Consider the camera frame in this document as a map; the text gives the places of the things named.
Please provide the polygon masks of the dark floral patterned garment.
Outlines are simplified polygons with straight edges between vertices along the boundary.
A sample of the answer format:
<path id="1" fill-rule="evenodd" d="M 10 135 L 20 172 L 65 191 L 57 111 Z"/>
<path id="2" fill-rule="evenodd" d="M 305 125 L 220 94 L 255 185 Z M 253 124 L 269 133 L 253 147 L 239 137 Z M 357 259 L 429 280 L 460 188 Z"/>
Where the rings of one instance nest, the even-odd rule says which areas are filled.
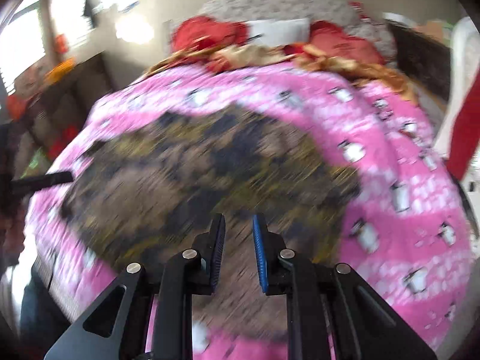
<path id="1" fill-rule="evenodd" d="M 131 262 L 157 281 L 169 258 L 226 222 L 220 281 L 193 300 L 193 321 L 211 330 L 281 341 L 287 307 L 261 292 L 252 219 L 318 263 L 338 251 L 348 203 L 360 194 L 352 166 L 330 165 L 303 128 L 228 106 L 210 115 L 167 112 L 140 129 L 96 141 L 89 166 L 61 205 L 68 229 L 119 271 Z"/>

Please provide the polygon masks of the pink penguin fleece blanket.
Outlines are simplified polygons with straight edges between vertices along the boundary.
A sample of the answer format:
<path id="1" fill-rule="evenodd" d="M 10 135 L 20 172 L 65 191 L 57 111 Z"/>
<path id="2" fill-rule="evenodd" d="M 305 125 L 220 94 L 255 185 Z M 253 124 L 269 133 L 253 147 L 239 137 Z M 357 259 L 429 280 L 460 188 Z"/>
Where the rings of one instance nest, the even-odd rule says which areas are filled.
<path id="1" fill-rule="evenodd" d="M 470 225 L 422 109 L 381 83 L 356 87 L 290 63 L 218 74 L 174 67 L 99 99 L 52 168 L 78 178 L 89 166 L 83 153 L 96 141 L 167 112 L 204 116 L 230 106 L 305 129 L 328 164 L 357 170 L 360 194 L 346 207 L 335 260 L 324 264 L 350 264 L 438 348 L 470 278 Z M 122 269 L 113 270 L 68 229 L 61 205 L 72 185 L 36 193 L 27 228 L 41 262 L 53 269 L 58 303 L 75 319 Z"/>

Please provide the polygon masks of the dark carved wooden nightstand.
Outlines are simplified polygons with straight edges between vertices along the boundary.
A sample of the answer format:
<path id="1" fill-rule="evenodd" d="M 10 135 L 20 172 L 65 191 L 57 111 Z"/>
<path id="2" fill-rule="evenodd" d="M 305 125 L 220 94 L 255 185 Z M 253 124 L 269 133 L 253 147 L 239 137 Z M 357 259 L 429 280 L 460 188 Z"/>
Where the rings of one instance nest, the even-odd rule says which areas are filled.
<path id="1" fill-rule="evenodd" d="M 386 22 L 397 46 L 397 63 L 408 77 L 448 102 L 451 87 L 450 48 L 403 24 Z"/>

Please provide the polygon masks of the white upholstered chair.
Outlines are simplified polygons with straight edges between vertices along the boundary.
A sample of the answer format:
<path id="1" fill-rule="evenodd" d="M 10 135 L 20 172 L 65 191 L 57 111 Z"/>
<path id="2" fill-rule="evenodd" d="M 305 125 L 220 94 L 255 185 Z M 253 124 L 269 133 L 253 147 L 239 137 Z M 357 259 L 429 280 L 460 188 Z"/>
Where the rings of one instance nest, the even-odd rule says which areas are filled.
<path id="1" fill-rule="evenodd" d="M 434 139 L 433 147 L 444 159 L 450 155 L 451 138 L 456 116 L 465 102 L 479 69 L 479 30 L 464 17 L 451 33 L 451 85 L 447 110 Z M 479 238 L 479 152 L 470 160 L 466 175 L 458 182 L 464 211 L 473 234 Z"/>

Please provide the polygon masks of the red cloth on chair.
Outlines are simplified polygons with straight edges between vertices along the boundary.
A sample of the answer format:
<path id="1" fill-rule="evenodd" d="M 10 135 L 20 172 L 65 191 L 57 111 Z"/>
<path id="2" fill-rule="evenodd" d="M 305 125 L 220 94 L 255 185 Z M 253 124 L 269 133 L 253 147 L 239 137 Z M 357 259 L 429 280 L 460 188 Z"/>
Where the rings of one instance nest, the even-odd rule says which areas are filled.
<path id="1" fill-rule="evenodd" d="M 473 84 L 456 116 L 447 170 L 457 180 L 462 180 L 479 144 L 480 135 L 480 78 L 476 74 Z"/>

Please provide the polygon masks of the orange basket on desk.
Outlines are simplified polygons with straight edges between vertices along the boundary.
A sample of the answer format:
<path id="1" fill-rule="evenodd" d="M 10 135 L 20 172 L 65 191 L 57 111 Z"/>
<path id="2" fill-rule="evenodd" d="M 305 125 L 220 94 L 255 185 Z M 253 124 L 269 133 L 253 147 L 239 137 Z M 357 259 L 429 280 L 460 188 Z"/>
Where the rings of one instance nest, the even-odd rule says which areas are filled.
<path id="1" fill-rule="evenodd" d="M 69 74 L 76 66 L 74 58 L 68 58 L 62 63 L 55 66 L 45 75 L 45 83 L 49 86 L 60 81 L 66 74 Z"/>

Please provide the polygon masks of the dark wooden desk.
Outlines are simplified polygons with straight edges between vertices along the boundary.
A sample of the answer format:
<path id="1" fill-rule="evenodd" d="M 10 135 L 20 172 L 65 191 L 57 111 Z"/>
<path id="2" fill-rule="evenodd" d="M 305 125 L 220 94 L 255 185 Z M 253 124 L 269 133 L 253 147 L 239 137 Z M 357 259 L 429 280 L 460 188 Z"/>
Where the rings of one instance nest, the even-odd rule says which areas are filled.
<path id="1" fill-rule="evenodd" d="M 95 102 L 115 89 L 106 58 L 98 53 L 32 96 L 19 121 L 47 157 L 48 145 L 62 130 L 74 125 L 81 131 Z"/>

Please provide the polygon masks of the red box on floor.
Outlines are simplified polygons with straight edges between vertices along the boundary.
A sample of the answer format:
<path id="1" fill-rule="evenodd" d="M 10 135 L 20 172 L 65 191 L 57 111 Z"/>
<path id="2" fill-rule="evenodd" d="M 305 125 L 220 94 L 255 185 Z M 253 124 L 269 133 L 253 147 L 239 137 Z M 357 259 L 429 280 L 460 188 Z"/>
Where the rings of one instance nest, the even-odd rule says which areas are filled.
<path id="1" fill-rule="evenodd" d="M 53 143 L 48 145 L 47 158 L 54 161 L 79 132 L 80 130 L 74 125 L 64 128 L 59 137 L 55 138 Z"/>

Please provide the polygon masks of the floral white pillow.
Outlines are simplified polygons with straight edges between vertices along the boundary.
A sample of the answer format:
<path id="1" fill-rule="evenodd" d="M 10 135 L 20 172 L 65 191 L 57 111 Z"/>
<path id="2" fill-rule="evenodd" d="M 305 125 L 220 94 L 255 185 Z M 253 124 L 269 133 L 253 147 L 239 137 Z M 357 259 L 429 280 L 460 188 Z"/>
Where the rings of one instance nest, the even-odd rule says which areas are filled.
<path id="1" fill-rule="evenodd" d="M 396 59 L 395 39 L 385 23 L 372 19 L 360 2 L 339 0 L 211 0 L 199 15 L 221 21 L 292 20 L 327 21 L 349 35 L 364 38 L 389 63 Z"/>

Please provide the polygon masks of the red cushion right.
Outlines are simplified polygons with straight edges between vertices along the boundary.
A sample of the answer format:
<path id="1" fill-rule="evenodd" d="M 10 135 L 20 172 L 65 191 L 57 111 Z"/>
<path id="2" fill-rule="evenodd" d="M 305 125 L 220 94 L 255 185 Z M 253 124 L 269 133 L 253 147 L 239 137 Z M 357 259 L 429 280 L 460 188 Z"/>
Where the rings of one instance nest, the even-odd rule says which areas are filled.
<path id="1" fill-rule="evenodd" d="M 386 64 L 373 43 L 348 35 L 341 27 L 328 21 L 318 20 L 311 24 L 309 43 L 330 57 L 354 59 L 360 63 Z"/>

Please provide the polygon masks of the red gold satin quilt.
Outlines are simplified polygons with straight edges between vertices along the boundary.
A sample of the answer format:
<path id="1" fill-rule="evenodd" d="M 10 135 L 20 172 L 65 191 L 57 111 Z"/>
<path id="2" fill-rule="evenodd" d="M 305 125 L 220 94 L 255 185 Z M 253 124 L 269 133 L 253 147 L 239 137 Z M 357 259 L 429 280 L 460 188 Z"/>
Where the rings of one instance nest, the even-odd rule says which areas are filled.
<path id="1" fill-rule="evenodd" d="M 229 45 L 202 48 L 199 44 L 173 52 L 144 72 L 143 77 L 192 63 L 201 63 L 215 74 L 241 68 L 265 67 L 292 62 L 295 67 L 308 72 L 332 72 L 351 81 L 355 86 L 369 82 L 382 83 L 402 100 L 419 103 L 411 81 L 400 71 L 374 63 L 362 55 L 335 55 L 311 43 L 294 43 L 287 46 Z"/>

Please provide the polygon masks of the red heart cushion left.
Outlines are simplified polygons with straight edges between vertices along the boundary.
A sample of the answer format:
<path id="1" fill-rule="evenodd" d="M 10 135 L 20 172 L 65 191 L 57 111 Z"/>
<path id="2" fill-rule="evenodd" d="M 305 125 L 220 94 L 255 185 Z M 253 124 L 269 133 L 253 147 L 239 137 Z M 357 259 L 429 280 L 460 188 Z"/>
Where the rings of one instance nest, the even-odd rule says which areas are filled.
<path id="1" fill-rule="evenodd" d="M 172 51 L 203 50 L 244 45 L 248 26 L 243 22 L 222 22 L 209 16 L 195 16 L 180 24 L 172 35 Z"/>

